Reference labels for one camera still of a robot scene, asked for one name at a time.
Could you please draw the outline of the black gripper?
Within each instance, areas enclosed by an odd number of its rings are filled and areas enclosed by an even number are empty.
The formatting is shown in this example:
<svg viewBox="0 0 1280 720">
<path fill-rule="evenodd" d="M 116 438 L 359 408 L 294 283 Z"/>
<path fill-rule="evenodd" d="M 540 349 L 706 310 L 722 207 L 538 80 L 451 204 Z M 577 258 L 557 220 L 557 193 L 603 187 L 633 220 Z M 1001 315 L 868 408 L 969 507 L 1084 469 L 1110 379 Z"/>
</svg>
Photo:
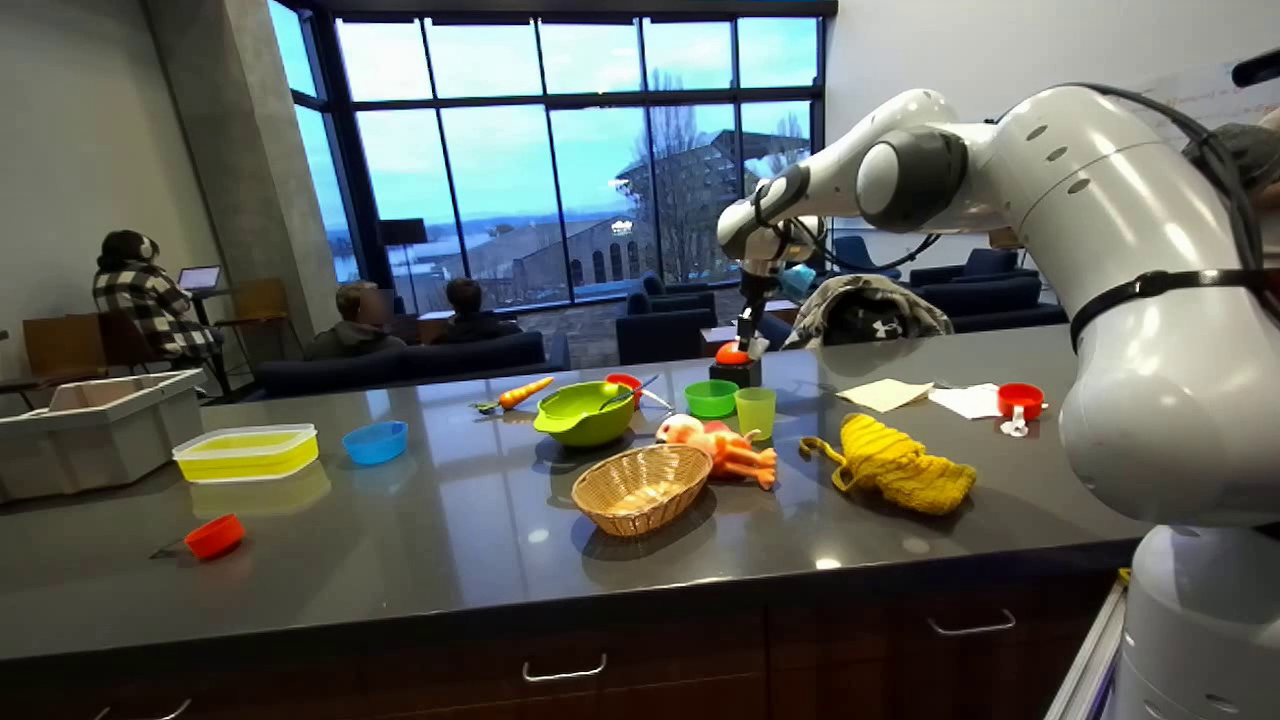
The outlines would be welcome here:
<svg viewBox="0 0 1280 720">
<path fill-rule="evenodd" d="M 742 345 L 764 340 L 768 352 L 782 352 L 787 340 L 787 323 L 764 314 L 768 293 L 776 288 L 776 278 L 742 278 L 742 314 L 737 314 L 737 336 Z"/>
</svg>

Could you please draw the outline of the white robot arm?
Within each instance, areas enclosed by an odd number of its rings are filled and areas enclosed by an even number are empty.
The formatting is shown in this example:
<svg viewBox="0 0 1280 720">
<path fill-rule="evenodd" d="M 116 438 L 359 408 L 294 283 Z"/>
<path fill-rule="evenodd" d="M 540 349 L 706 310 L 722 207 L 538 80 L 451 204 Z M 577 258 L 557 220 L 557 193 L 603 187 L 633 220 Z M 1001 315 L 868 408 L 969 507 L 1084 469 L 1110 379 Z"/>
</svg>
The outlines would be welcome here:
<svg viewBox="0 0 1280 720">
<path fill-rule="evenodd" d="M 1054 283 L 1076 352 L 1060 446 L 1146 526 L 1117 720 L 1280 720 L 1280 296 L 1257 198 L 1268 123 L 1201 123 L 1110 83 L 996 120 L 907 89 L 718 218 L 754 278 L 802 218 L 1004 233 Z"/>
</svg>

